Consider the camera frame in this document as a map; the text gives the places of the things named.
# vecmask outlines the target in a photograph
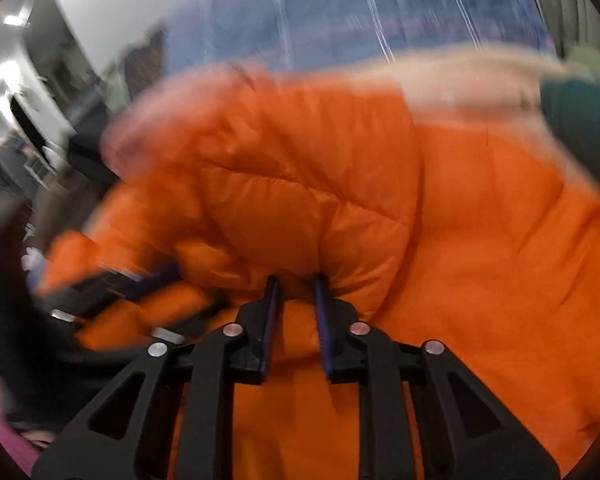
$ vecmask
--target green fabric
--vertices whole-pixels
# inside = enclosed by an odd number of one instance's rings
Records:
[[[600,182],[600,85],[544,80],[541,106],[554,135]]]
[[[118,115],[126,110],[131,98],[126,88],[123,69],[113,69],[104,78],[105,81],[105,104],[110,116]]]
[[[600,83],[600,51],[598,49],[591,46],[574,46],[569,50],[567,63],[585,66],[596,83]]]

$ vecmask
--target pink object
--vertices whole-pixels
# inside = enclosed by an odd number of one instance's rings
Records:
[[[18,464],[29,477],[40,452],[29,441],[13,431],[4,417],[2,410],[2,386],[0,384],[0,444],[9,453],[13,461]]]

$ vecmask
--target ceiling light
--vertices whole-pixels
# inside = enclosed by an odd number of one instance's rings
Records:
[[[18,14],[18,18],[20,18],[23,22],[26,22],[31,15],[31,7],[24,6],[22,10]]]
[[[7,99],[7,96],[0,97],[0,112],[5,117],[8,117],[7,114],[11,113],[11,106],[9,104],[9,99]]]
[[[0,81],[4,81],[11,93],[20,89],[20,68],[15,61],[6,61],[0,65]]]
[[[14,16],[10,14],[4,19],[5,25],[14,25],[15,27],[29,27],[30,23],[27,20],[23,20],[20,16]]]

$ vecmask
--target silver bolt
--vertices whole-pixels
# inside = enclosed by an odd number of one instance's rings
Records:
[[[168,341],[169,343],[173,343],[174,345],[181,345],[184,343],[185,337],[180,334],[176,334],[175,332],[171,332],[170,330],[165,330],[164,328],[154,328],[151,332],[151,336],[156,339],[162,339],[163,341]]]
[[[154,343],[147,349],[151,357],[162,357],[169,348],[164,343]]]
[[[242,333],[242,325],[237,323],[229,323],[222,329],[222,333],[227,337],[236,337]]]
[[[138,274],[137,272],[131,272],[129,269],[120,270],[120,274],[122,274],[123,276],[126,276],[128,278],[131,278],[135,282],[142,281],[142,276],[140,276],[140,274]]]
[[[355,335],[367,335],[371,332],[371,327],[363,321],[357,321],[351,324],[349,331]]]
[[[427,341],[424,343],[424,350],[427,354],[440,355],[445,351],[445,346],[440,341]]]
[[[51,314],[51,317],[55,317],[56,319],[67,323],[73,323],[75,321],[75,316],[67,314],[66,312],[58,310],[57,308],[53,309],[49,314]]]

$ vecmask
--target triangular cutout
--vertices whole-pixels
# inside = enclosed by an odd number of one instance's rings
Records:
[[[478,438],[501,426],[495,414],[457,374],[449,374],[447,377],[469,438]]]
[[[89,429],[116,440],[122,440],[138,401],[144,377],[145,374],[143,373],[131,375],[111,397],[110,401],[91,417]]]

